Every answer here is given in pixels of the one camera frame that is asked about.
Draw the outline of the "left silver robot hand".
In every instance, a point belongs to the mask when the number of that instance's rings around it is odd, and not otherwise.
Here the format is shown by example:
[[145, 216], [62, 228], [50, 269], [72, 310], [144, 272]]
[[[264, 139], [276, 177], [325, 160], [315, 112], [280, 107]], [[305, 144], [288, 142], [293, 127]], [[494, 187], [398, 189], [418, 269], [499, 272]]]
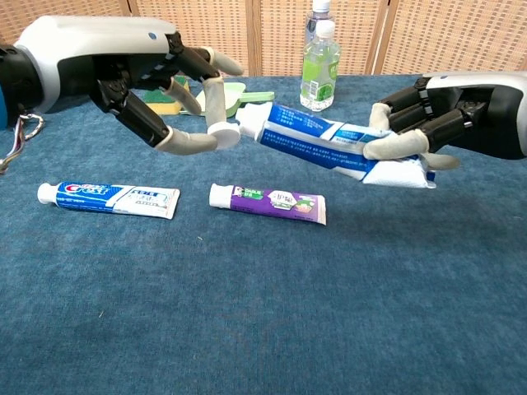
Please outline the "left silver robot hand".
[[[186, 156], [226, 149], [240, 129], [226, 116], [224, 76], [241, 65], [208, 46], [184, 44], [168, 22], [142, 16], [41, 16], [1, 47], [1, 125], [92, 100], [158, 151]], [[207, 129], [167, 125], [138, 91], [161, 91]]]

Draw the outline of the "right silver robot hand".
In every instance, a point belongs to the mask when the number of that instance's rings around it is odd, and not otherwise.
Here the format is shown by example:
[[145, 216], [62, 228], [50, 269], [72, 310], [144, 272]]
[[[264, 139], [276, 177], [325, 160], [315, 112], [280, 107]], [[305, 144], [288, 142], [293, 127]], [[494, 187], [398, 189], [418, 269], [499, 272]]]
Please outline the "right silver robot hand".
[[419, 77], [371, 107], [369, 125], [389, 136], [368, 142], [370, 160], [419, 156], [429, 170], [459, 160], [444, 146], [505, 160], [526, 157], [526, 73], [438, 72]]

